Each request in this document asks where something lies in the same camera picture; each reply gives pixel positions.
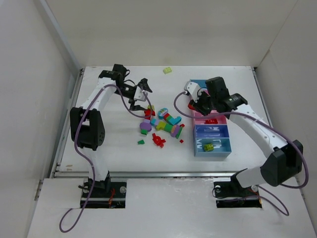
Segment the red angular lego piece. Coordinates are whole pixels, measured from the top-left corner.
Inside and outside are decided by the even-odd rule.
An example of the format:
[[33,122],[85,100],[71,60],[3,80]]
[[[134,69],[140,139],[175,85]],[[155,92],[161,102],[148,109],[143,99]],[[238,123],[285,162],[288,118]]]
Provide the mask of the red angular lego piece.
[[193,110],[193,111],[196,111],[197,110],[197,105],[195,103],[194,100],[190,100],[189,103],[188,103],[188,108]]

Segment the lime green lego brick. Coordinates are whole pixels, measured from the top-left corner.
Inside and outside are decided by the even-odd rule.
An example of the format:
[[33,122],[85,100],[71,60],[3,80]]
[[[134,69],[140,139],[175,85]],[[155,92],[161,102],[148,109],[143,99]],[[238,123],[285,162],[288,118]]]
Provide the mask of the lime green lego brick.
[[171,72],[172,72],[172,68],[171,67],[166,67],[166,68],[163,69],[163,73],[164,74],[169,74]]

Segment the blue and pink sorting tray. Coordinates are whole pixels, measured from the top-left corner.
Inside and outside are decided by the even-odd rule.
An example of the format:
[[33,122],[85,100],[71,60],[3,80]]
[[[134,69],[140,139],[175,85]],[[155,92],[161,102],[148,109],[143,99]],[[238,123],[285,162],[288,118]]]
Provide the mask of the blue and pink sorting tray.
[[[204,80],[191,79],[190,81],[197,83],[201,89],[208,93]],[[216,110],[212,110],[211,114],[217,114]],[[232,152],[229,138],[227,119],[225,116],[218,116],[212,119],[202,119],[204,115],[198,111],[191,110],[193,123],[193,147],[194,156],[200,157],[201,160],[222,160]],[[214,150],[205,152],[204,144],[212,143]]]

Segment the red lego cluster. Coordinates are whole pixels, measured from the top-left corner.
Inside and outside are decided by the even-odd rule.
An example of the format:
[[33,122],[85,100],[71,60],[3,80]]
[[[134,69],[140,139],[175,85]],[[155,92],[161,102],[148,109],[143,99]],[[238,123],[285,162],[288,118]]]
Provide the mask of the red lego cluster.
[[154,144],[160,148],[164,147],[164,144],[166,142],[165,139],[162,139],[160,136],[156,135],[155,133],[152,134],[152,140],[154,142]]

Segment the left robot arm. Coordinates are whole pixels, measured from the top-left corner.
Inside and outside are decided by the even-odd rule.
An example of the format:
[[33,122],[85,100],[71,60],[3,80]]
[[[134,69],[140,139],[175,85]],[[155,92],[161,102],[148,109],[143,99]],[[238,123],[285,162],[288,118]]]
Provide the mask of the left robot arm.
[[116,94],[132,115],[144,110],[137,101],[148,101],[148,93],[152,90],[148,80],[142,78],[137,84],[129,85],[127,76],[130,71],[121,64],[115,64],[112,70],[103,70],[98,75],[95,89],[88,99],[79,107],[70,110],[70,132],[75,151],[89,165],[88,189],[109,192],[111,178],[106,160],[98,152],[106,138],[106,130],[102,119],[102,110],[112,95]]

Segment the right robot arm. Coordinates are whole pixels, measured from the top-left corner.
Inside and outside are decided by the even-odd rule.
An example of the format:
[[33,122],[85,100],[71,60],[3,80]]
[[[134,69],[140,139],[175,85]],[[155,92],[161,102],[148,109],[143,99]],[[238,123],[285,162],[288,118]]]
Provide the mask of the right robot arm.
[[303,157],[303,145],[291,141],[266,124],[240,94],[230,94],[224,79],[215,77],[205,81],[207,91],[195,86],[191,93],[192,107],[204,116],[212,109],[238,125],[262,150],[266,161],[251,169],[243,169],[231,176],[227,183],[229,192],[238,193],[253,185],[283,185],[286,180],[308,173]]

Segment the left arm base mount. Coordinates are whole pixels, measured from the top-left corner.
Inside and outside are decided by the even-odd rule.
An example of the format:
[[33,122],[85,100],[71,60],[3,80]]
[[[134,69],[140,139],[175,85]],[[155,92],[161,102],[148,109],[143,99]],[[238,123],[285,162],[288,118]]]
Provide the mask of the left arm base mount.
[[104,191],[94,188],[85,208],[92,209],[121,209],[126,205],[127,182],[115,181],[110,190]]

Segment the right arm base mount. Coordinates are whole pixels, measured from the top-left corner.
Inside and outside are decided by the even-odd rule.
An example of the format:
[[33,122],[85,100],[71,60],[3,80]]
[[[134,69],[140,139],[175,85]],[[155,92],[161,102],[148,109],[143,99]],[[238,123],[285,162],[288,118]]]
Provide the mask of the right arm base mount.
[[229,181],[213,183],[212,195],[217,208],[262,208],[258,188],[241,188]]

